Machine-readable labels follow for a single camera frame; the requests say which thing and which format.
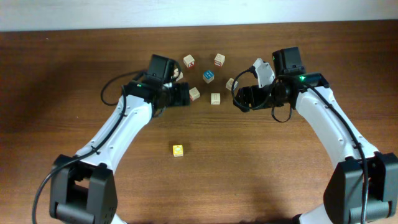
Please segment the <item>yellow wooden block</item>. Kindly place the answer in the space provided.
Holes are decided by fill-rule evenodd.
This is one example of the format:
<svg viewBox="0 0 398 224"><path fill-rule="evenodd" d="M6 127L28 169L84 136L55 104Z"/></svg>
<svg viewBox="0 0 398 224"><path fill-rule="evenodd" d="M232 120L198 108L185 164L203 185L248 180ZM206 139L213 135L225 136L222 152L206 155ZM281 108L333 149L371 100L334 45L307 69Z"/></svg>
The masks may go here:
<svg viewBox="0 0 398 224"><path fill-rule="evenodd" d="M174 157L182 157L183 156L183 146L182 145L173 145L172 146Z"/></svg>

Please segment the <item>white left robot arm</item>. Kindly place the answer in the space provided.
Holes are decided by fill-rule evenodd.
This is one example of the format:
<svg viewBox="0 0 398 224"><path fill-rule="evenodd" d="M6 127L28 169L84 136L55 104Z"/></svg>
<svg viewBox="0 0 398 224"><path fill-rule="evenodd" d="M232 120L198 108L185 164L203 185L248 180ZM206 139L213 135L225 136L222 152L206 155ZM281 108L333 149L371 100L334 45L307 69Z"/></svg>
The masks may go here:
<svg viewBox="0 0 398 224"><path fill-rule="evenodd" d="M122 223L114 175L138 132L164 109L188 106L189 85L179 83L177 61L153 55L147 70L121 87L112 115L74 156L59 155L49 174L49 214L63 223Z"/></svg>

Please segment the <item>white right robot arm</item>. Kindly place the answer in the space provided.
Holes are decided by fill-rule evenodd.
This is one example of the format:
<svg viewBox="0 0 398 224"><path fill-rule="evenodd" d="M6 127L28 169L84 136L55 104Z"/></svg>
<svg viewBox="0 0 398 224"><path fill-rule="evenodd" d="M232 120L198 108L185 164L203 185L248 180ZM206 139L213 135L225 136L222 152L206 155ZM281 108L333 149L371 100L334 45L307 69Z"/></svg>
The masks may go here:
<svg viewBox="0 0 398 224"><path fill-rule="evenodd" d="M397 210L397 156L383 154L355 128L337 103L330 84L308 73L298 47L258 58L246 71L258 84L236 88L233 104L242 112L289 105L312 127L334 167L323 203L293 217L293 223L368 223Z"/></svg>

